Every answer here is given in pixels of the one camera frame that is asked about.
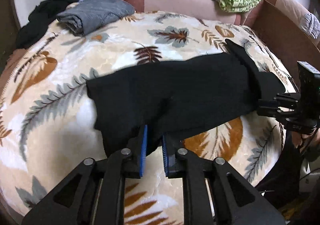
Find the person's right hand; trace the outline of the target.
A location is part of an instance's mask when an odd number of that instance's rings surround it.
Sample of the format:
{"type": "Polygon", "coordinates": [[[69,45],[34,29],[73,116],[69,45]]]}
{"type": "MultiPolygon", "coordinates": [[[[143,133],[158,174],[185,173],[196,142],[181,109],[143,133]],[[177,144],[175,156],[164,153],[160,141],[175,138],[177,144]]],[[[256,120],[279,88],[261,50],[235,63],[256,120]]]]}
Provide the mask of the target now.
{"type": "Polygon", "coordinates": [[[319,127],[311,135],[304,135],[292,131],[292,143],[301,155],[306,153],[308,149],[318,149],[319,127]]]}

